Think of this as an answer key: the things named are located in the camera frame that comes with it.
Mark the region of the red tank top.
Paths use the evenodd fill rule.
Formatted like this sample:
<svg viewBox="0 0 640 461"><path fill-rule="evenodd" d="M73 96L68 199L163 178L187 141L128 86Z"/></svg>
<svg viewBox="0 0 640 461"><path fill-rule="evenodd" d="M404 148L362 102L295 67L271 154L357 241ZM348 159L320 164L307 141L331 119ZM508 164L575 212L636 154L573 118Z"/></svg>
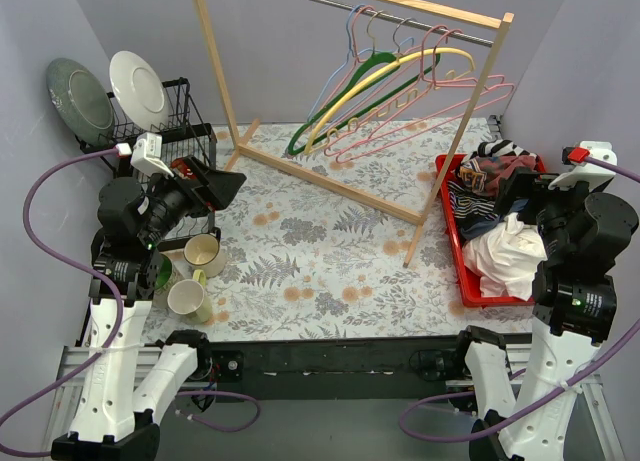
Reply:
<svg viewBox="0 0 640 461"><path fill-rule="evenodd" d="M487 198L496 198L499 184L508 179L516 168L534 171L537 158L531 155L504 155L496 157L474 157L463 161L455 170L461 185L472 193Z"/></svg>

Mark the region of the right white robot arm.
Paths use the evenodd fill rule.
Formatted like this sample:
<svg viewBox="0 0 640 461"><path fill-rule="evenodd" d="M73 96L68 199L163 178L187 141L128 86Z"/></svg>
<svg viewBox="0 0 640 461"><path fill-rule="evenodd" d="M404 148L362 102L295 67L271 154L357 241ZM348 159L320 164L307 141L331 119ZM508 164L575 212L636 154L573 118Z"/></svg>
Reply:
<svg viewBox="0 0 640 461"><path fill-rule="evenodd" d="M498 205L526 196L547 252L533 280L532 346L518 391L504 338L470 326L454 370L474 382L479 418L473 460L560 460L580 381L598 369L617 309L609 271L639 226L634 208L606 192L617 169L582 165L557 177L516 174Z"/></svg>

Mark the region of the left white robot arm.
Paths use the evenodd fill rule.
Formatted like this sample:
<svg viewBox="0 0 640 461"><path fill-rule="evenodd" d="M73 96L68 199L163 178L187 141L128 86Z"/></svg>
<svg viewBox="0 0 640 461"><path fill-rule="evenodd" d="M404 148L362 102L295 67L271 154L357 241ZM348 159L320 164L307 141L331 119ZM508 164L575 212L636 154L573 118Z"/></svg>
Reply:
<svg viewBox="0 0 640 461"><path fill-rule="evenodd" d="M187 379L213 367L207 338L179 331L141 384L135 382L141 334L152 307L165 236L185 217L226 209L245 183L242 173L208 167L194 156L175 160L147 182L118 177L99 192L101 224L92 245L89 353L77 412L55 439L54 460L152 460L160 423Z"/></svg>

